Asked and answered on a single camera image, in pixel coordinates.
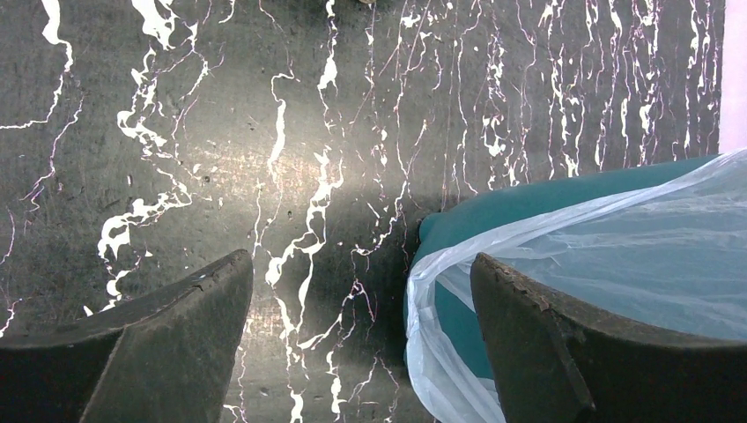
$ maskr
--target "pink wall edge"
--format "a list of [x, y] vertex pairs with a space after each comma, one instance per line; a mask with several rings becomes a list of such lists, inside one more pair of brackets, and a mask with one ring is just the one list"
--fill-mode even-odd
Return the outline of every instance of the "pink wall edge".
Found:
[[747, 147], [747, 2], [726, 0], [719, 152]]

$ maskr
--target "translucent plastic bag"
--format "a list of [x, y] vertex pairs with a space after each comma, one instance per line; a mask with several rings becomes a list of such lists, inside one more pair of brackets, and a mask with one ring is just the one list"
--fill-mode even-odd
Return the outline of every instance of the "translucent plastic bag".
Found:
[[747, 150], [671, 182], [500, 226], [423, 257], [408, 279], [407, 365], [439, 420], [504, 421], [492, 381], [440, 329], [438, 281], [472, 309], [485, 252], [609, 311], [672, 330], [747, 339]]

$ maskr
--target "teal fabric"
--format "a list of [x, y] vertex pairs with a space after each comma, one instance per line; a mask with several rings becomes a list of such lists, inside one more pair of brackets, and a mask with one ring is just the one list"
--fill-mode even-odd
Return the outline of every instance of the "teal fabric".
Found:
[[[589, 174], [481, 194], [423, 221], [419, 228], [421, 244], [414, 263], [495, 227], [595, 198], [660, 185], [691, 172], [714, 157]], [[492, 379], [477, 316], [441, 284], [435, 287], [435, 307], [441, 329], [467, 367], [477, 377]]]

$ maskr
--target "teal bag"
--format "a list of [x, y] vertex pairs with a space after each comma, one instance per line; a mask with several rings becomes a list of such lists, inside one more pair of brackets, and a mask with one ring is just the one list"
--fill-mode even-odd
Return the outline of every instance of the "teal bag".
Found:
[[[457, 246], [467, 249], [481, 234], [574, 207], [594, 210], [605, 202], [629, 201], [636, 193], [687, 175], [715, 157], [521, 185], [484, 193], [448, 212], [428, 216], [419, 228], [421, 245], [405, 298], [406, 361], [413, 387], [434, 417], [445, 422], [502, 417], [471, 294], [452, 283], [469, 275], [469, 266], [455, 263], [441, 269], [439, 262], [448, 262], [446, 257]], [[426, 257], [429, 263], [423, 265]], [[432, 337], [424, 336], [426, 326]]]

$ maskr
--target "black marble floor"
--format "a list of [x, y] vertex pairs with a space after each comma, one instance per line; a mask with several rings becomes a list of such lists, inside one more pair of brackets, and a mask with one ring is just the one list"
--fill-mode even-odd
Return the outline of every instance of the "black marble floor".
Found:
[[0, 335], [245, 248], [224, 421], [432, 421], [403, 366], [418, 219], [717, 152], [723, 8], [6, 2]]

